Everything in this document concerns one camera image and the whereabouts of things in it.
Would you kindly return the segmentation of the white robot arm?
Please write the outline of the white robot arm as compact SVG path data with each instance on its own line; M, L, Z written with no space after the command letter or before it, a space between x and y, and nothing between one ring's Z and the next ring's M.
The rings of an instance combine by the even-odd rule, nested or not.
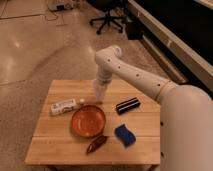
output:
M117 45L95 53L95 94L117 75L160 105L160 171L213 171L213 99L202 89L123 62Z

